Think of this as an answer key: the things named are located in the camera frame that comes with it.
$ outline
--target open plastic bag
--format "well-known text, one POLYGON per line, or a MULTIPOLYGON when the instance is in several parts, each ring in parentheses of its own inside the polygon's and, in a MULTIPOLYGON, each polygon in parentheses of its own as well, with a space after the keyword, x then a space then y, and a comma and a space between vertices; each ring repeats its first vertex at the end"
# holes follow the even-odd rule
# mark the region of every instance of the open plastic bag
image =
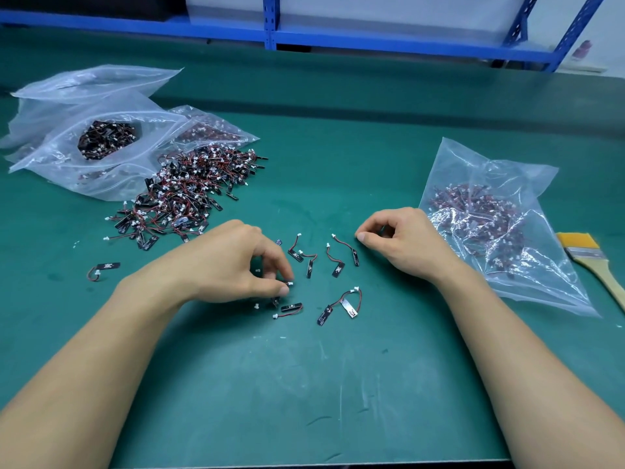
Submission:
POLYGON ((105 201, 132 199, 145 190, 145 178, 159 171, 159 146, 188 122, 187 117, 161 109, 141 93, 115 93, 60 123, 9 172, 28 169, 71 191, 105 201), (132 125, 136 139, 102 159, 87 159, 78 145, 94 122, 132 125))
POLYGON ((169 112, 184 115, 190 120, 172 138, 169 150, 185 152, 209 144, 241 148, 259 139, 258 136, 241 130, 223 118, 203 112, 190 105, 175 107, 169 112))
POLYGON ((100 65, 61 72, 12 93, 20 99, 18 114, 9 122, 9 134, 0 148, 40 143, 63 120, 108 95, 137 91, 152 95, 180 70, 137 65, 100 65))
POLYGON ((538 203, 557 172, 443 138, 419 208, 499 296, 597 316, 538 203))

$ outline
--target pink object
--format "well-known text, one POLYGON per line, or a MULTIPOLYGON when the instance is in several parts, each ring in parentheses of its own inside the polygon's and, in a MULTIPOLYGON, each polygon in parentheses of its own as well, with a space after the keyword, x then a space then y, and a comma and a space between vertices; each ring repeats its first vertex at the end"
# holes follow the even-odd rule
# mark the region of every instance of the pink object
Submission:
POLYGON ((579 45, 579 47, 572 54, 573 59, 577 61, 581 61, 583 58, 585 58, 588 55, 588 51, 590 51, 591 47, 592 47, 592 43, 588 39, 585 40, 582 44, 579 45))

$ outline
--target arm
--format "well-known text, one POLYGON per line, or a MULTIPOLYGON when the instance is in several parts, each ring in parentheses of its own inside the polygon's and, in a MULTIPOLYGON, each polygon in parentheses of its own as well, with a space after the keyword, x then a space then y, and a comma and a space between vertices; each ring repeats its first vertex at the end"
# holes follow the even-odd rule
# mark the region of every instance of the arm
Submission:
POLYGON ((457 257, 424 212, 410 207, 377 212, 356 237, 441 292, 517 467, 622 465, 623 421, 457 257))
POLYGON ((180 306, 284 296, 277 271, 293 279, 280 247, 231 220, 123 279, 0 413, 3 467, 107 468, 156 343, 180 306), (252 256, 263 257, 264 278, 249 272, 252 256))

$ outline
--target forearm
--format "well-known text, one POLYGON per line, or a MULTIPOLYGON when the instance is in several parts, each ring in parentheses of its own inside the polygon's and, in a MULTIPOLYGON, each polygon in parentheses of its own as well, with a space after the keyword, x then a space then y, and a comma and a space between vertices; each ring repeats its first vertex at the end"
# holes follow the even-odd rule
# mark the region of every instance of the forearm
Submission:
POLYGON ((625 425, 463 265, 436 283, 449 304, 517 467, 616 467, 625 425))
POLYGON ((176 311, 168 303, 146 305, 154 301, 132 297, 124 285, 0 413, 0 460, 7 467, 108 467, 176 311))

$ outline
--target wooden brush handle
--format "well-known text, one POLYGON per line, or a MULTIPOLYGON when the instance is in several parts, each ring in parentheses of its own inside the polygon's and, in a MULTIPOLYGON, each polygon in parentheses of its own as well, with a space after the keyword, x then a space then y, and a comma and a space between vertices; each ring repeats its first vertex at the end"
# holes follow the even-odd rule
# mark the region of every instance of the wooden brush handle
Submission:
POLYGON ((609 261, 597 260, 596 258, 578 258, 576 261, 597 275, 597 278, 601 280, 601 283, 605 285, 610 294, 619 303, 621 309, 625 311, 625 290, 616 281, 616 278, 612 276, 612 272, 610 272, 608 267, 609 261))

